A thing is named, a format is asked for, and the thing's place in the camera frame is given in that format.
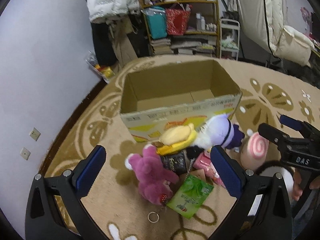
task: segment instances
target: yellow plush toy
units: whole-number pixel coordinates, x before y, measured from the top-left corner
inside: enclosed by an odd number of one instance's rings
[[[190,123],[170,128],[153,145],[157,147],[157,153],[164,156],[187,148],[196,137],[195,127]]]

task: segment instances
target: metal rack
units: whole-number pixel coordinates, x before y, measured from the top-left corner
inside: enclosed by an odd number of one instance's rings
[[[222,29],[233,30],[234,33],[237,31],[237,38],[236,38],[235,42],[237,43],[238,49],[230,49],[230,48],[222,47],[222,44],[221,44]],[[228,52],[236,53],[236,60],[238,60],[239,49],[240,49],[240,23],[236,20],[220,19],[220,58],[221,58],[222,51],[228,51]]]

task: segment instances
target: white bottle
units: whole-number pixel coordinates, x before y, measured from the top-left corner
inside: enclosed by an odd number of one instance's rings
[[[201,17],[201,29],[205,31],[205,20],[203,16]]]
[[[196,13],[197,31],[201,31],[201,13]]]

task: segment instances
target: blue gripper pad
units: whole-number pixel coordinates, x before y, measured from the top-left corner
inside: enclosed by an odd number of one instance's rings
[[[106,161],[107,153],[104,147],[97,145],[89,156],[81,160],[73,170],[72,185],[78,198],[87,196],[96,177]]]
[[[232,160],[221,146],[212,147],[210,159],[230,196],[240,198],[245,179],[241,166],[235,160]]]
[[[287,127],[290,127],[291,129],[294,129],[296,131],[300,131],[302,129],[302,124],[300,121],[295,120],[291,117],[288,117],[284,114],[280,116],[279,122]]]

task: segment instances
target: green packet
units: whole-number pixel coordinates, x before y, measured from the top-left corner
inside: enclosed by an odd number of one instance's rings
[[[212,190],[212,185],[189,175],[167,206],[189,219],[198,211]]]

